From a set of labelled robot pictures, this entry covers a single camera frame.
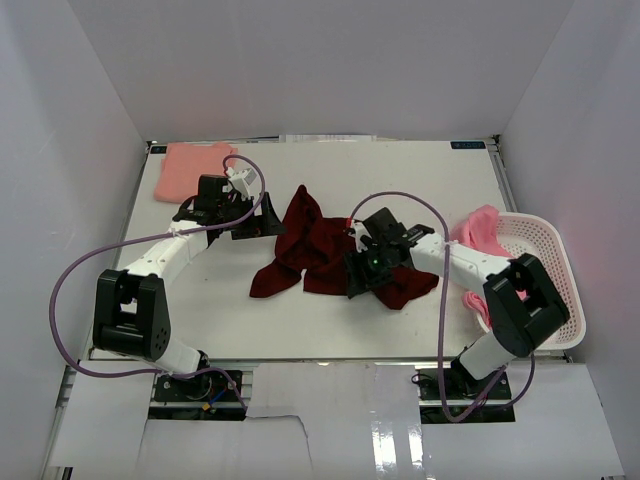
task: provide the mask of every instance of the red cloth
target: red cloth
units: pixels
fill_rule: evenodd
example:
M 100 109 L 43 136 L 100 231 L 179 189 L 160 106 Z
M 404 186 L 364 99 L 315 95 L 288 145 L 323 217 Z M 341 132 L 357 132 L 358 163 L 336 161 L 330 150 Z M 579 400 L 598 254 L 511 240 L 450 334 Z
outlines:
M 251 297 L 266 298 L 292 287 L 304 276 L 304 291 L 325 295 L 347 294 L 347 272 L 343 255 L 355 250 L 355 241 L 345 233 L 346 218 L 324 218 L 320 206 L 304 185 L 298 187 L 282 223 L 287 233 L 276 240 L 276 259 L 258 271 Z M 438 285 L 438 277 L 405 267 L 393 269 L 394 281 L 374 290 L 378 299 L 393 310 L 409 300 L 426 295 Z

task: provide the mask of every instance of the pink cloth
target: pink cloth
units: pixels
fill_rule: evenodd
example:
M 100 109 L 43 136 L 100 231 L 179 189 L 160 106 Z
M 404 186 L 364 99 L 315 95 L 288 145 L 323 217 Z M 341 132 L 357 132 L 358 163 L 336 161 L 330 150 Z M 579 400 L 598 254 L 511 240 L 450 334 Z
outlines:
M 160 202 L 184 202 L 198 193 L 201 175 L 224 175 L 222 160 L 232 153 L 238 149 L 222 142 L 206 146 L 170 143 L 153 197 Z M 233 167 L 235 159 L 228 164 Z
M 482 253 L 498 255 L 500 257 L 513 258 L 509 252 L 498 243 L 497 226 L 499 212 L 491 205 L 480 207 L 469 215 L 467 220 L 459 223 L 451 232 L 451 239 L 457 240 L 462 245 L 471 247 Z M 520 298 L 524 298 L 524 292 L 518 292 Z M 466 292 L 462 296 L 462 303 L 465 307 L 480 314 L 485 325 L 491 328 L 491 318 L 489 310 L 484 300 L 473 292 Z

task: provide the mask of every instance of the white table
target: white table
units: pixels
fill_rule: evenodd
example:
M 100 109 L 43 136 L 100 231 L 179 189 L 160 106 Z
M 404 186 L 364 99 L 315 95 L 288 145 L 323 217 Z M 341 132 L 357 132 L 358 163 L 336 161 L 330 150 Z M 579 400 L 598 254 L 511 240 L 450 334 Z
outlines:
M 487 150 L 452 150 L 449 142 L 263 143 L 238 145 L 258 163 L 274 208 L 282 219 L 305 184 L 328 217 L 348 216 L 355 204 L 381 190 L 421 196 L 450 226 L 484 204 L 505 210 Z M 164 155 L 149 155 L 127 239 L 163 232 L 175 204 L 153 199 Z M 402 198 L 376 199 L 361 217 L 387 206 L 410 227 L 423 223 L 441 231 L 423 207 Z M 392 311 L 372 294 L 353 300 L 302 291 L 302 282 L 267 299 L 249 297 L 255 273 L 273 258 L 275 237 L 216 240 L 171 285 L 172 334 L 213 359 L 416 359 L 436 355 L 440 286 Z M 150 244 L 125 248 L 118 268 Z M 448 296 L 445 354 L 457 355 L 482 331 L 460 301 Z

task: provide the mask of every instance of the cable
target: cable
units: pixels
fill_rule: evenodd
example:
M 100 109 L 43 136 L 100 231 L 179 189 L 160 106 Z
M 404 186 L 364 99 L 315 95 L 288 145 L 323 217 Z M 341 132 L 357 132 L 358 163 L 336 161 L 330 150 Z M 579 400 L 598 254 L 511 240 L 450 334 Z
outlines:
M 355 206 L 349 218 L 350 219 L 356 218 L 356 213 L 358 212 L 358 210 L 360 210 L 360 208 L 368 201 L 374 198 L 383 197 L 383 196 L 398 196 L 398 197 L 410 198 L 411 200 L 418 202 L 420 205 L 422 205 L 423 207 L 431 211 L 431 213 L 433 213 L 436 216 L 436 218 L 440 221 L 440 224 L 442 225 L 445 244 L 444 244 L 444 273 L 442 275 L 443 285 L 442 285 L 442 294 L 440 296 L 440 314 L 438 319 L 438 390 L 440 392 L 440 401 L 442 402 L 442 410 L 444 412 L 445 417 L 451 423 L 460 423 L 465 418 L 467 418 L 476 409 L 476 407 L 483 401 L 483 399 L 488 395 L 489 391 L 491 391 L 491 389 L 496 385 L 496 383 L 498 383 L 498 381 L 500 380 L 500 376 L 506 370 L 507 367 L 502 366 L 496 371 L 495 375 L 489 381 L 487 386 L 482 390 L 482 392 L 478 394 L 478 396 L 473 400 L 471 405 L 469 405 L 460 415 L 454 417 L 451 414 L 449 405 L 447 405 L 447 395 L 445 392 L 444 365 L 443 365 L 444 363 L 444 322 L 445 322 L 445 313 L 446 313 L 446 306 L 447 306 L 447 290 L 449 288 L 449 269 L 450 269 L 450 258 L 451 258 L 451 250 L 449 247 L 449 241 L 450 241 L 449 227 L 447 226 L 447 222 L 445 221 L 444 217 L 433 206 L 431 206 L 431 204 L 427 203 L 421 198 L 415 195 L 412 195 L 410 193 L 398 192 L 398 191 L 379 192 L 379 193 L 374 193 L 373 195 L 369 195 L 368 197 L 366 197 L 364 200 L 362 200 L 360 203 L 358 203 Z M 526 393 L 526 390 L 523 389 L 523 392 L 520 392 L 520 394 L 518 395 L 517 400 L 520 400 L 520 398 L 522 398 L 522 396 L 524 396 L 525 393 Z
M 202 400 L 204 397 L 206 397 L 211 393 L 211 390 L 213 390 L 213 380 L 211 380 L 211 377 L 209 377 L 209 387 L 207 388 L 207 391 L 204 392 L 204 395 L 201 395 L 197 398 L 190 397 L 189 395 L 185 395 L 185 397 L 187 397 L 189 400 L 194 400 L 194 401 Z
M 424 373 L 414 373 L 411 377 L 411 383 L 422 387 L 424 385 L 430 386 L 433 382 L 433 378 L 429 375 L 425 375 Z
M 214 403 L 216 403 L 218 400 L 220 400 L 220 397 L 222 397 L 222 395 L 224 395 L 225 393 L 227 393 L 227 389 L 223 388 L 222 391 L 220 391 L 220 393 L 218 393 L 215 397 L 209 400 L 209 405 L 213 405 Z
M 531 383 L 533 383 L 533 375 L 536 373 L 536 357 L 533 354 L 533 352 L 531 352 L 531 355 L 529 358 L 531 359 L 531 370 L 529 370 L 529 378 L 527 378 L 527 383 L 524 384 L 524 387 L 522 387 L 522 390 L 520 390 L 520 393 L 516 396 L 516 398 L 511 400 L 509 403 L 505 403 L 504 405 L 498 405 L 496 407 L 490 407 L 492 410 L 506 410 L 507 408 L 513 407 L 529 391 L 529 387 L 531 386 Z
M 117 243 L 112 243 L 110 245 L 105 245 L 103 247 L 96 248 L 95 250 L 92 250 L 89 253 L 85 253 L 84 255 L 82 255 L 81 257 L 76 259 L 73 263 L 71 263 L 71 265 L 69 265 L 65 269 L 64 272 L 62 272 L 62 275 L 60 275 L 60 278 L 58 278 L 58 280 L 56 281 L 56 283 L 55 283 L 55 285 L 53 287 L 53 290 L 51 292 L 51 297 L 49 299 L 49 327 L 51 329 L 51 335 L 53 336 L 53 341 L 56 344 L 56 348 L 60 352 L 60 355 L 62 355 L 62 358 L 64 358 L 64 360 L 67 362 L 67 364 L 69 364 L 69 366 L 71 368 L 76 370 L 78 373 L 82 373 L 84 375 L 88 375 L 90 377 L 96 377 L 96 378 L 121 378 L 121 377 L 129 377 L 131 375 L 139 375 L 139 374 L 143 374 L 143 373 L 153 373 L 153 374 L 165 373 L 162 370 L 159 370 L 157 368 L 142 368 L 142 369 L 138 369 L 138 370 L 130 370 L 130 371 L 127 371 L 127 372 L 102 373 L 102 372 L 94 372 L 92 370 L 89 370 L 87 368 L 84 368 L 84 367 L 80 366 L 80 364 L 73 359 L 73 357 L 69 354 L 67 349 L 64 347 L 64 345 L 62 343 L 62 339 L 60 338 L 60 333 L 58 332 L 58 326 L 57 326 L 57 323 L 56 323 L 56 302 L 58 300 L 58 294 L 60 293 L 60 288 L 62 287 L 62 284 L 67 279 L 67 277 L 71 274 L 71 272 L 73 272 L 80 264 L 86 262 L 90 258 L 95 257 L 96 255 L 99 255 L 101 253 L 108 252 L 109 250 L 114 250 L 114 249 L 117 249 L 117 248 L 128 247 L 130 245 L 137 245 L 139 243 L 146 243 L 146 242 L 153 242 L 153 241 L 156 241 L 156 240 L 163 240 L 165 238 L 171 238 L 171 237 L 173 237 L 175 235 L 189 235 L 191 233 L 205 232 L 205 231 L 208 231 L 208 230 L 220 230 L 220 229 L 224 229 L 224 228 L 233 227 L 235 225 L 238 225 L 238 224 L 244 222 L 247 218 L 249 218 L 253 214 L 253 212 L 256 211 L 256 209 L 262 203 L 262 199 L 264 198 L 264 193 L 265 193 L 265 190 L 266 190 L 266 182 L 265 182 L 265 179 L 264 179 L 264 175 L 262 174 L 262 170 L 260 170 L 258 165 L 256 165 L 253 162 L 253 160 L 250 160 L 249 158 L 247 158 L 247 157 L 245 157 L 243 155 L 236 155 L 236 154 L 227 155 L 224 158 L 224 160 L 222 161 L 225 170 L 227 168 L 227 162 L 231 158 L 237 158 L 239 160 L 244 160 L 249 165 L 251 165 L 254 168 L 254 170 L 256 171 L 256 173 L 258 174 L 258 176 L 260 177 L 260 182 L 261 182 L 261 190 L 260 190 L 260 195 L 258 196 L 258 200 L 255 202 L 253 207 L 251 207 L 251 209 L 246 214 L 244 214 L 242 217 L 240 217 L 239 219 L 234 220 L 232 222 L 221 223 L 219 225 L 209 225 L 209 226 L 206 226 L 206 227 L 190 228 L 190 229 L 186 229 L 186 230 L 180 230 L 178 232 L 160 233 L 160 234 L 157 234 L 157 235 L 150 235 L 148 237 L 134 238 L 132 240 L 125 240 L 125 241 L 122 241 L 122 242 L 117 242 Z M 226 380 L 229 383 L 231 383 L 233 385 L 233 391 L 236 394 L 236 397 L 238 397 L 238 401 L 240 402 L 240 405 L 242 405 L 242 408 L 244 408 L 246 410 L 247 406 L 245 405 L 244 401 L 242 400 L 242 397 L 240 396 L 240 392 L 238 392 L 238 389 L 236 388 L 235 384 L 233 383 L 233 379 L 229 376 L 229 374 L 226 371 L 224 371 L 224 370 L 222 370 L 220 368 L 207 367 L 207 368 L 203 368 L 203 369 L 200 369 L 200 370 L 192 372 L 192 373 L 174 374 L 174 375 L 172 375 L 172 377 L 173 378 L 177 378 L 177 379 L 187 379 L 187 378 L 195 377 L 196 375 L 201 375 L 203 373 L 209 373 L 209 372 L 220 373 L 221 375 L 223 375 L 226 378 Z

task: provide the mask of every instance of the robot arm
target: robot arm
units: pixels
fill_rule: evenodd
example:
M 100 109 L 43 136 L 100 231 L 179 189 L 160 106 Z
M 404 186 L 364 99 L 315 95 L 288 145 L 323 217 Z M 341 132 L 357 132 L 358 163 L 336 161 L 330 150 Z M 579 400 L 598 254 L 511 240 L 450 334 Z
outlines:
M 173 217 L 170 232 L 237 220 L 253 207 L 251 169 L 228 177 L 202 176 L 198 195 Z M 279 235 L 286 231 L 265 192 L 261 214 L 225 230 L 234 240 Z M 105 270 L 98 278 L 93 325 L 97 348 L 139 358 L 170 373 L 191 373 L 208 366 L 207 356 L 171 335 L 166 288 L 217 239 L 223 230 L 176 234 L 156 243 L 123 270 Z
M 406 230 L 389 209 L 352 225 L 356 252 L 347 253 L 348 295 L 376 288 L 393 279 L 391 269 L 404 265 L 442 276 L 445 241 L 429 227 Z M 540 260 L 487 255 L 450 244 L 450 279 L 487 303 L 492 331 L 466 348 L 453 362 L 470 383 L 490 375 L 516 357 L 526 357 L 569 319 L 569 311 Z M 521 300 L 518 291 L 526 291 Z

